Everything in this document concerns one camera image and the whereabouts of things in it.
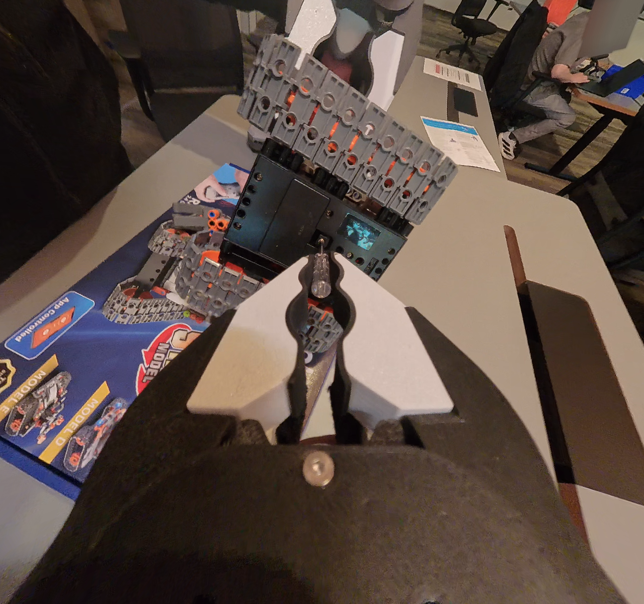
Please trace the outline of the small black office chair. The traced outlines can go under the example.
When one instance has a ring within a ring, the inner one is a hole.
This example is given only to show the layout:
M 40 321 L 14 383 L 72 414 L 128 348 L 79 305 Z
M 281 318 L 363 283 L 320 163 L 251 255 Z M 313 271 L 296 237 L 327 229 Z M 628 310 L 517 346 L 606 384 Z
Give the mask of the small black office chair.
M 468 62 L 475 64 L 475 70 L 480 69 L 480 60 L 473 52 L 472 48 L 476 45 L 478 38 L 492 36 L 499 32 L 499 28 L 489 20 L 496 12 L 496 9 L 505 4 L 505 1 L 496 1 L 493 10 L 486 19 L 480 18 L 487 0 L 462 0 L 456 12 L 451 19 L 451 25 L 459 29 L 463 35 L 464 42 L 442 48 L 436 54 L 436 59 L 440 59 L 442 54 L 449 55 L 451 52 L 458 52 L 458 62 L 460 65 L 463 56 L 468 56 Z

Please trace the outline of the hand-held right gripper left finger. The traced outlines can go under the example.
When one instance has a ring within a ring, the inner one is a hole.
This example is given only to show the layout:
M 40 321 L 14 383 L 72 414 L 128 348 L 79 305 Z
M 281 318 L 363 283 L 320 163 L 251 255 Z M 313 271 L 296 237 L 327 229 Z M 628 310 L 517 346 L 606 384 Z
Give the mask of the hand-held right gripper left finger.
M 286 325 L 286 310 L 303 287 L 302 257 L 245 299 L 187 402 L 193 414 L 240 420 L 285 420 L 291 413 L 288 380 L 298 345 Z

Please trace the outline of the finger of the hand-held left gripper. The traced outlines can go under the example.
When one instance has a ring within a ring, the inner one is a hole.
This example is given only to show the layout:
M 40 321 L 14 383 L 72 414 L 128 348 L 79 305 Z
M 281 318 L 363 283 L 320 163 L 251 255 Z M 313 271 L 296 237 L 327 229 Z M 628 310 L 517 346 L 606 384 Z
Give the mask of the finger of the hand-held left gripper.
M 318 45 L 332 35 L 336 20 L 333 0 L 303 0 L 287 35 L 288 40 L 301 50 L 296 62 L 314 54 Z
M 421 38 L 424 0 L 398 12 L 391 25 L 370 42 L 370 101 L 388 110 L 407 76 Z

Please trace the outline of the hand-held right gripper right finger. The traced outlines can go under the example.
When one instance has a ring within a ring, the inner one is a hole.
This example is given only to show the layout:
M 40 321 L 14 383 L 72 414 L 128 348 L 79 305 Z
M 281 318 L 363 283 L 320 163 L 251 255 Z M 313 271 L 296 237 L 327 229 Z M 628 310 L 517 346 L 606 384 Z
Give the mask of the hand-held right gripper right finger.
M 348 303 L 336 349 L 332 414 L 335 420 L 398 420 L 448 414 L 454 403 L 406 306 L 343 257 L 335 287 Z

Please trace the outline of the large black office chair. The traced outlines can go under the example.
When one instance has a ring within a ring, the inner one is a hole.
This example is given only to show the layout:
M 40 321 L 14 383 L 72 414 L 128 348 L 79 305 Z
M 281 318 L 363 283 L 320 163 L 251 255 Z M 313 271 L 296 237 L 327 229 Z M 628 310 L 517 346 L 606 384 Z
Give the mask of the large black office chair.
M 496 131 L 521 92 L 528 68 L 547 28 L 548 10 L 532 0 L 487 61 L 482 78 Z

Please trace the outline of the white blue printed sheet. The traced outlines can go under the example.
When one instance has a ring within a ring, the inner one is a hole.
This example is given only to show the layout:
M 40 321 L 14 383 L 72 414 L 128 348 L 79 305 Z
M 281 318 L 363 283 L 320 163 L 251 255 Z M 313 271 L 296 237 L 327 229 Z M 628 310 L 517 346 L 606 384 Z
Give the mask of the white blue printed sheet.
M 456 165 L 499 173 L 500 169 L 482 137 L 471 125 L 421 116 L 430 142 Z

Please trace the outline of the tracked building-block toy robot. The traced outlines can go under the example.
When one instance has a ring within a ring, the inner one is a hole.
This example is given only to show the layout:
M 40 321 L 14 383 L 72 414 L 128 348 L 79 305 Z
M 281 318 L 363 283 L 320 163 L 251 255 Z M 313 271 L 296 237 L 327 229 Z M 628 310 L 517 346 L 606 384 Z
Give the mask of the tracked building-block toy robot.
M 140 272 L 102 307 L 117 325 L 209 322 L 296 261 L 335 253 L 378 280 L 457 166 L 284 36 L 265 37 L 237 109 L 265 133 L 223 207 L 177 202 Z

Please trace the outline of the grey desk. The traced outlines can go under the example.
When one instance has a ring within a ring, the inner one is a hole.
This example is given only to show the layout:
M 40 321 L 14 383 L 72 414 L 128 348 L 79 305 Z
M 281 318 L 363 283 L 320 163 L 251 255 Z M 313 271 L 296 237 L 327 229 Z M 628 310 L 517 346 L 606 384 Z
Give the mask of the grey desk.
M 86 217 L 1 286 L 1 340 L 94 269 L 222 164 L 253 165 L 238 97 L 222 97 Z M 381 278 L 466 353 L 519 414 L 553 473 L 517 293 L 527 281 L 581 297 L 643 436 L 643 344 L 571 202 L 461 167 Z

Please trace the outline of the blue robot kit box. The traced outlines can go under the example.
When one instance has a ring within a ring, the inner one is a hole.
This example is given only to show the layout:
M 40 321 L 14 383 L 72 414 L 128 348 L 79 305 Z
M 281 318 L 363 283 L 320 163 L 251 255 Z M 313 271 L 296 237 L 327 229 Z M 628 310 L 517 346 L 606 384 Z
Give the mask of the blue robot kit box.
M 354 253 L 364 235 L 340 199 L 271 161 L 219 168 L 1 344 L 1 456 L 79 487 L 111 432 L 150 382 L 227 310 L 265 286 L 284 259 L 237 246 L 274 222 L 292 229 L 305 202 L 319 240 Z

